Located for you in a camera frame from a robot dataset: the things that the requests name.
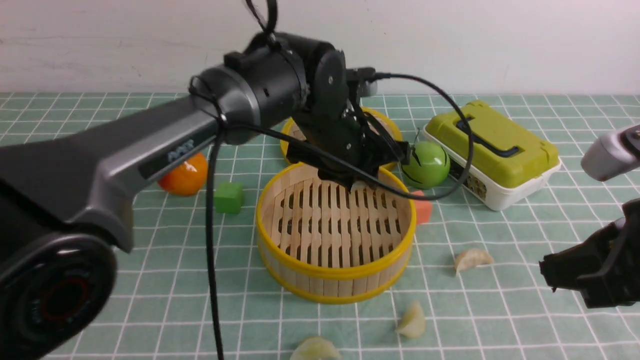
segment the white wall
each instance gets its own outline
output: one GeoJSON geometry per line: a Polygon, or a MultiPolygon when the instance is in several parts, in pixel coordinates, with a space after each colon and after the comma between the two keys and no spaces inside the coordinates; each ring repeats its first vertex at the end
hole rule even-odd
{"type": "MultiPolygon", "coordinates": [[[[279,30],[331,41],[349,66],[449,92],[640,94],[639,0],[279,5],[279,30]]],[[[0,0],[0,91],[183,91],[257,30],[243,0],[0,0]]]]}

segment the table surface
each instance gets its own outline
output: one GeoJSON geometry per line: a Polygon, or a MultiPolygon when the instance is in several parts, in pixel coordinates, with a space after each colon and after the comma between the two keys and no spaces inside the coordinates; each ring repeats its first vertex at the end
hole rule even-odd
{"type": "MultiPolygon", "coordinates": [[[[0,145],[65,136],[182,95],[0,94],[0,145]]],[[[465,104],[477,98],[556,144],[563,168],[546,188],[503,212],[490,211],[462,190],[436,202],[430,223],[417,229],[402,278],[359,304],[313,304],[270,278],[256,248],[254,211],[259,190],[285,167],[282,153],[275,140],[263,136],[221,149],[216,181],[242,183],[246,199],[240,214],[215,218],[226,358],[288,359],[301,340],[320,334],[344,359],[637,359],[640,307],[586,309],[579,294],[552,294],[538,261],[621,217],[620,204],[639,196],[640,172],[602,184],[583,173],[580,157],[598,135],[640,120],[640,97],[461,95],[455,100],[465,104]],[[496,264],[455,277],[454,254],[471,247],[486,248],[496,264]],[[422,303],[427,330],[420,339],[406,340],[394,329],[413,300],[422,303]]],[[[436,113],[450,111],[441,98],[429,95],[379,96],[364,105],[386,113],[409,141],[436,113]]],[[[204,191],[182,198],[154,185],[136,197],[134,207],[135,248],[118,253],[111,300],[52,358],[215,358],[204,191]]]]}

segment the toy block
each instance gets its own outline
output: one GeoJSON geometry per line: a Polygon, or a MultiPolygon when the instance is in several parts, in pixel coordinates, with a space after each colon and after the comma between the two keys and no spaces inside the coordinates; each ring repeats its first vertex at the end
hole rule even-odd
{"type": "MultiPolygon", "coordinates": [[[[424,195],[424,193],[420,190],[412,192],[412,194],[420,196],[424,195]]],[[[417,225],[428,223],[429,219],[431,218],[431,212],[433,211],[433,204],[431,203],[431,201],[414,200],[413,203],[415,204],[415,223],[417,225]]]]}
{"type": "Polygon", "coordinates": [[[238,214],[244,202],[240,183],[221,183],[213,195],[214,209],[221,214],[238,214]]]}

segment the green cube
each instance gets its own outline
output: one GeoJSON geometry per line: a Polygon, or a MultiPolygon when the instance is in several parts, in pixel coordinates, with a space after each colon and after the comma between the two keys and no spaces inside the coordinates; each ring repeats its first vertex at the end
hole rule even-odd
{"type": "Polygon", "coordinates": [[[221,214],[238,214],[242,209],[244,195],[242,184],[221,183],[213,195],[214,208],[221,214]]]}

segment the gray robot arm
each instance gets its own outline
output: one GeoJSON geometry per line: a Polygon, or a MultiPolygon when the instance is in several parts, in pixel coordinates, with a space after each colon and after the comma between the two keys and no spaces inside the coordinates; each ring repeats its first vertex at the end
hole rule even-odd
{"type": "MultiPolygon", "coordinates": [[[[607,181],[640,167],[640,124],[598,138],[581,161],[595,180],[607,181]]],[[[547,285],[579,291],[588,308],[631,306],[640,301],[640,199],[622,205],[624,217],[583,243],[546,255],[540,271],[547,285]]]]}

